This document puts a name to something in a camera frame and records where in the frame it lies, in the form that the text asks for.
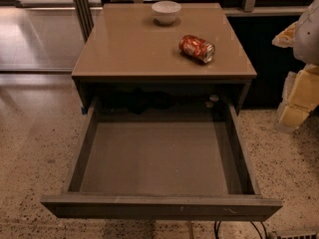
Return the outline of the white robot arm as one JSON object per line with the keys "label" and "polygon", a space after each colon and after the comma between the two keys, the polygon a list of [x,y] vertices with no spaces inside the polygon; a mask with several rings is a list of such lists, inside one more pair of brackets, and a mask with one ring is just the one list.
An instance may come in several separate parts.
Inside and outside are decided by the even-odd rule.
{"label": "white robot arm", "polygon": [[294,58],[305,64],[298,73],[288,73],[277,110],[275,128],[290,133],[319,106],[319,0],[314,0],[272,44],[292,48]]}

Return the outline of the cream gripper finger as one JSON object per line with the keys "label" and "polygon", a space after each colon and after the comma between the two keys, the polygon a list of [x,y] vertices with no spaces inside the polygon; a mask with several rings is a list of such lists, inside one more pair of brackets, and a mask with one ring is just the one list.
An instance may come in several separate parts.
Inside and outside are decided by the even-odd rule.
{"label": "cream gripper finger", "polygon": [[307,64],[285,79],[275,128],[290,133],[299,128],[319,106],[319,66]]}

